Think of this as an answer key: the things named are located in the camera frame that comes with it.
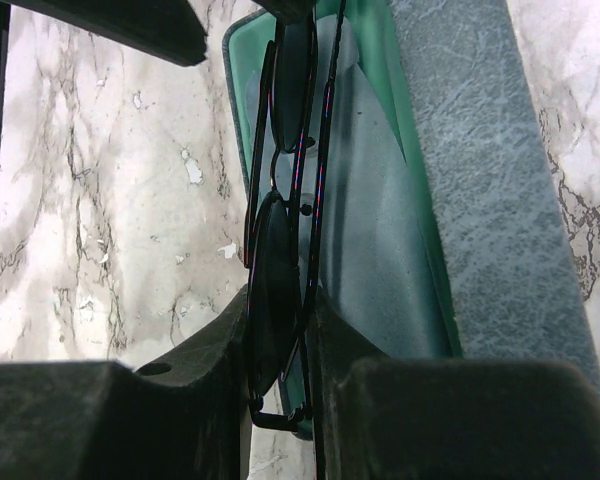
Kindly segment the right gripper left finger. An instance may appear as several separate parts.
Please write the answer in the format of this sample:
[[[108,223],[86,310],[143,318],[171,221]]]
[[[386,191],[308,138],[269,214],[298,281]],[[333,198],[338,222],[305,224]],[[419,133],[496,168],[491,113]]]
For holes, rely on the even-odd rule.
[[[243,479],[246,295],[137,370],[0,364],[0,479]]]

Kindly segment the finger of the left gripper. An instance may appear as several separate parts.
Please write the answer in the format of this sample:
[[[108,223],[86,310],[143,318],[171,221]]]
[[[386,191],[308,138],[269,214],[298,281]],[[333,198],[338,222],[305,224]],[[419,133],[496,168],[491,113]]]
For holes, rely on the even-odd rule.
[[[304,20],[316,3],[316,0],[267,0],[267,11],[285,25],[291,25]]]
[[[173,64],[206,59],[207,34],[186,0],[19,0],[44,14]]]

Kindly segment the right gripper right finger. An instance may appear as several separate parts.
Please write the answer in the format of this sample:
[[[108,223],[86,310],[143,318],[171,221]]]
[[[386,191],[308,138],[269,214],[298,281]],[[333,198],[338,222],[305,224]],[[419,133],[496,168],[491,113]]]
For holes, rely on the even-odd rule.
[[[404,361],[319,295],[308,333],[320,479],[600,479],[600,399],[564,362]]]

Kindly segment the black wire-frame sunglasses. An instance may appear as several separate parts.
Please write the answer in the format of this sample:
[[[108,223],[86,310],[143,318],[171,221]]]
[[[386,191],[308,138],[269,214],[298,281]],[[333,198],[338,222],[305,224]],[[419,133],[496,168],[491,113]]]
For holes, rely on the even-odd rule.
[[[313,417],[305,332],[318,291],[321,234],[342,25],[341,4],[324,87],[318,138],[310,135],[318,73],[316,11],[278,21],[259,84],[244,228],[249,271],[246,350],[249,411],[260,428],[296,433]],[[304,399],[287,414],[264,412],[264,396],[302,368]]]

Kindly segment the light blue cleaning cloth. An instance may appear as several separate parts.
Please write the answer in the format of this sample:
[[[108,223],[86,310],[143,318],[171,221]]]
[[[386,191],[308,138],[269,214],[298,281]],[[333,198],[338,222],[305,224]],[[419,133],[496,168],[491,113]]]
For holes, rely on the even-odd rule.
[[[339,56],[326,177],[319,284],[336,312],[387,355],[443,358],[451,353],[413,180],[387,111],[361,63],[361,40],[347,20],[280,28],[283,62],[272,84],[281,92],[264,131],[260,155],[274,167],[282,193],[292,181],[308,47],[317,46],[316,90],[332,53]]]

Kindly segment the blue-grey glasses case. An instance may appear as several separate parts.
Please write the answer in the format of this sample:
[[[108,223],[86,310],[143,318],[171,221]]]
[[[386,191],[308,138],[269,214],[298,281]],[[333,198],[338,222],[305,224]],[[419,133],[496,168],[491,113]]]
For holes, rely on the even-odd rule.
[[[600,368],[556,195],[503,1],[326,1],[316,20],[347,20],[411,173],[425,249],[448,333],[443,358],[564,362],[600,399]],[[271,13],[224,41],[247,201]],[[287,414],[302,368],[264,396]]]

